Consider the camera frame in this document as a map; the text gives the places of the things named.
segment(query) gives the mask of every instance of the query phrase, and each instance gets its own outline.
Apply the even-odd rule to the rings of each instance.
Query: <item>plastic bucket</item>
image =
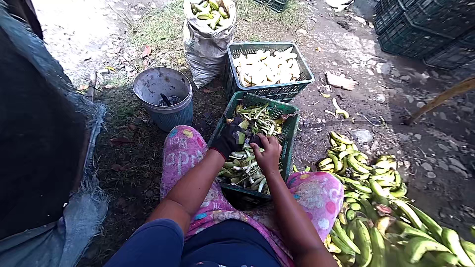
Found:
[[[153,67],[139,73],[133,81],[133,92],[158,127],[169,132],[177,125],[190,125],[193,120],[193,91],[188,78],[176,69]],[[166,96],[177,96],[181,102],[159,106]]]

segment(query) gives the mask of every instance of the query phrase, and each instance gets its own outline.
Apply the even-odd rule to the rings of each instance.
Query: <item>dark fabric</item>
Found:
[[[169,219],[158,219],[140,227],[106,267],[227,267],[280,266],[269,243],[249,224],[226,220],[190,238]]]

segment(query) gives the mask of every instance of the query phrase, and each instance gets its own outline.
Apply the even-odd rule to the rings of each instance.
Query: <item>stone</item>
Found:
[[[441,111],[441,112],[439,113],[439,117],[440,117],[441,119],[443,119],[443,120],[447,120],[447,115],[445,115],[445,113],[444,113],[443,111]]]
[[[463,112],[470,113],[470,114],[472,114],[474,112],[474,108],[469,107],[469,106],[462,106],[460,108],[460,110],[463,111]]]
[[[106,69],[106,68],[103,68],[103,69],[99,70],[99,74],[101,74],[101,75],[109,74],[109,70]]]
[[[422,163],[420,166],[421,166],[422,168],[424,168],[424,170],[426,170],[426,171],[428,171],[428,172],[433,171],[432,166],[431,166],[429,163],[427,163],[427,162]]]
[[[366,129],[356,129],[352,132],[353,138],[358,143],[366,143],[373,140],[373,135],[369,130]]]
[[[411,76],[409,75],[404,75],[404,76],[401,76],[399,77],[400,80],[403,80],[403,81],[409,81],[411,79]]]
[[[440,168],[442,168],[442,169],[448,171],[448,165],[447,165],[444,161],[438,161],[438,162],[437,162],[437,165],[438,165]]]
[[[448,168],[451,171],[460,174],[463,178],[465,178],[465,179],[468,178],[468,174],[465,171],[463,171],[462,169],[460,169],[459,167],[454,166],[454,165],[449,165]]]
[[[402,133],[398,133],[399,135],[399,138],[403,141],[409,141],[410,140],[410,137],[408,135],[405,135],[405,134],[402,134]]]
[[[389,63],[377,63],[376,64],[376,72],[383,74],[383,75],[388,75],[391,72],[391,64]]]
[[[439,78],[439,73],[437,73],[437,71],[431,70],[430,73],[432,74],[432,76],[434,76],[434,78]]]
[[[295,32],[297,33],[298,36],[304,36],[307,34],[307,31],[304,29],[298,29]]]
[[[395,68],[391,70],[391,74],[393,74],[395,77],[401,76],[401,73]]]
[[[442,149],[445,152],[450,151],[450,148],[446,147],[445,145],[441,143],[438,143],[437,145],[440,147],[440,149]]]
[[[126,72],[133,72],[134,69],[131,66],[125,66],[125,71]]]
[[[413,97],[413,96],[411,96],[411,95],[406,95],[406,98],[407,98],[407,100],[408,100],[409,103],[414,102],[414,97]]]
[[[450,161],[450,163],[452,163],[452,165],[455,165],[458,168],[460,168],[464,171],[467,171],[467,168],[459,160],[454,159],[454,158],[448,158],[448,161]]]
[[[384,101],[386,101],[386,97],[384,96],[384,94],[378,94],[374,100],[383,103]]]

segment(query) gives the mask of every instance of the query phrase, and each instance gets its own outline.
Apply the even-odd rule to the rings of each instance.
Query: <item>dark plastic crate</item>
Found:
[[[291,83],[275,84],[268,86],[252,86],[244,87],[239,82],[236,68],[233,65],[233,58],[238,57],[241,53],[243,55],[255,53],[258,49],[270,50],[271,54],[274,51],[282,52],[289,47],[294,47],[292,53],[297,54],[297,63],[300,68],[300,78]],[[235,92],[247,91],[255,95],[265,96],[270,99],[289,102],[300,91],[302,91],[309,83],[315,80],[314,75],[310,71],[307,63],[305,63],[302,54],[297,46],[293,43],[272,43],[272,42],[255,42],[255,43],[230,43],[228,44],[228,58],[226,60],[225,71],[223,72],[223,80],[225,81],[225,92],[228,99],[230,99]]]
[[[437,0],[417,1],[406,14],[415,25],[453,38],[475,25],[475,12],[444,6]]]
[[[383,33],[404,11],[406,9],[399,0],[380,0],[374,8],[374,13],[376,14],[374,30],[376,33]]]
[[[433,56],[426,57],[424,63],[432,67],[453,70],[475,59],[475,43],[462,40],[441,49]]]
[[[270,9],[274,10],[277,13],[282,12],[285,9],[285,5],[287,4],[287,0],[254,0],[259,4],[263,4],[268,6]]]
[[[279,118],[281,114],[292,114],[296,113],[299,110],[296,106],[291,104],[275,101],[255,94],[248,94],[244,91],[237,92],[232,96],[231,100],[229,101],[228,106],[224,111],[224,116],[221,116],[221,118],[219,119],[218,125],[213,131],[213,135],[211,135],[211,138],[209,139],[208,146],[210,146],[213,141],[221,135],[221,131],[223,130],[224,126],[226,126],[226,120],[224,117],[232,118],[234,110],[236,109],[236,106],[241,102],[241,100],[243,100],[244,105],[246,106],[265,105],[266,103],[269,103],[269,106],[267,108],[270,111],[270,115],[274,119]],[[288,117],[282,126],[282,135],[284,137],[284,140],[281,143],[282,155],[280,157],[280,162],[282,163],[281,174],[284,181],[287,181],[287,178],[290,174],[290,169],[292,168],[292,148],[294,146],[294,136],[297,134],[299,120],[300,115],[298,114],[295,116]],[[220,182],[220,186],[222,188],[227,188],[229,190],[240,192],[243,194],[243,196],[248,196],[258,201],[266,201],[270,199],[270,196],[267,194],[262,194],[257,191],[242,188],[240,186],[231,185],[224,182]]]
[[[448,45],[453,38],[414,25],[404,13],[378,37],[378,41],[384,52],[422,59]]]

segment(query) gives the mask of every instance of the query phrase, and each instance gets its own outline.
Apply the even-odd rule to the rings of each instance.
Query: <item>gloved hand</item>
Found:
[[[209,149],[218,151],[226,160],[228,159],[229,155],[231,155],[231,152],[240,151],[242,149],[242,145],[237,144],[236,137],[233,134],[240,130],[238,125],[241,122],[241,117],[234,118],[233,122],[227,124],[224,127],[223,131],[221,131],[221,136],[211,144]]]

